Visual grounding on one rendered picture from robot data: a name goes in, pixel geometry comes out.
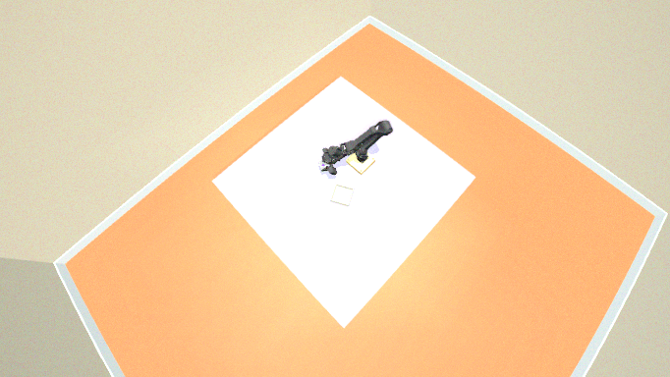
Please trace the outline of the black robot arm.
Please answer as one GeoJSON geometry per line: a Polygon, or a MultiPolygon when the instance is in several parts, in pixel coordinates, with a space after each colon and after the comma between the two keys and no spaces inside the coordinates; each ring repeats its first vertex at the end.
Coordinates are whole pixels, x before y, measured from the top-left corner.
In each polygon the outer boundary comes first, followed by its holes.
{"type": "Polygon", "coordinates": [[[363,163],[368,159],[368,149],[371,148],[384,135],[390,135],[393,133],[393,131],[394,128],[390,121],[378,121],[375,125],[370,126],[367,131],[358,136],[356,139],[340,143],[340,146],[331,145],[328,149],[328,153],[324,153],[321,156],[322,161],[326,164],[331,164],[335,159],[332,157],[332,155],[341,160],[347,155],[350,156],[356,153],[356,158],[361,163],[363,163]],[[378,129],[376,128],[377,126],[378,129]],[[344,145],[346,149],[344,148],[344,145]]]}

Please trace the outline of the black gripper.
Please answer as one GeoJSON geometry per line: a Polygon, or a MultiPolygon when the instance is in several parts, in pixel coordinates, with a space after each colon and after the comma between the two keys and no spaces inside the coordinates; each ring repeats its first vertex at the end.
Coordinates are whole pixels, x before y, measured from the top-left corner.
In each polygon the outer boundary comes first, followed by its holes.
{"type": "MultiPolygon", "coordinates": [[[[329,148],[326,148],[326,147],[322,148],[323,154],[324,154],[324,153],[328,153],[328,149],[329,149],[329,148]]],[[[333,167],[333,164],[335,165],[336,162],[338,162],[338,161],[340,162],[341,160],[339,160],[336,156],[333,156],[333,155],[332,155],[332,157],[335,158],[334,161],[333,161],[331,164],[329,164],[329,165],[330,165],[329,167],[326,166],[326,167],[325,167],[324,169],[322,169],[321,171],[328,171],[329,174],[335,176],[335,175],[337,174],[337,170],[336,170],[336,168],[333,167]]]]}

